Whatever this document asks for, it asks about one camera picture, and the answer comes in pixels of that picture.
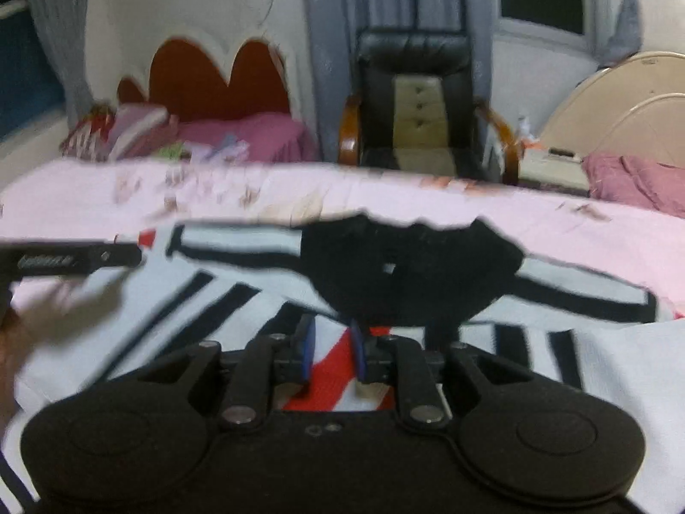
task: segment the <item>heart-shaped headboard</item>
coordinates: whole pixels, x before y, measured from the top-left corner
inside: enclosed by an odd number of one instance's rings
[[[240,120],[261,112],[290,114],[283,57],[261,39],[250,39],[235,57],[227,81],[197,44],[167,40],[150,68],[149,97],[131,77],[119,83],[122,104],[150,102],[165,106],[182,122]]]

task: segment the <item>pink bed sheet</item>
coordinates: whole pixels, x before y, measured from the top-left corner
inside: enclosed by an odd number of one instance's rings
[[[278,164],[319,159],[319,148],[306,126],[285,114],[265,113],[239,121],[181,124],[178,138],[216,148],[229,134],[249,143],[248,162]]]
[[[653,160],[605,153],[583,162],[594,199],[685,218],[685,170]]]

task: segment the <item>blue panel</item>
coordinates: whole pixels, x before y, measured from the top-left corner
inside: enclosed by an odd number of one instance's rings
[[[64,104],[28,10],[0,20],[0,139]]]

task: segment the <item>chair seat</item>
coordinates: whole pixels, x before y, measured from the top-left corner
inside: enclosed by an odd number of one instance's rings
[[[470,149],[366,149],[361,166],[415,174],[483,180],[480,164]]]

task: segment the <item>gray curtain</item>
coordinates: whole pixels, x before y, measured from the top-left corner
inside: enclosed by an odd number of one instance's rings
[[[612,68],[642,49],[643,29],[640,0],[623,0],[616,32],[599,60],[599,68]]]
[[[88,0],[29,0],[29,5],[45,54],[63,84],[73,126],[93,105],[86,80]]]
[[[345,99],[354,91],[351,57],[369,27],[467,29],[474,45],[475,94],[489,101],[493,0],[306,0],[314,91],[324,158],[335,161]],[[482,126],[482,141],[485,126]]]

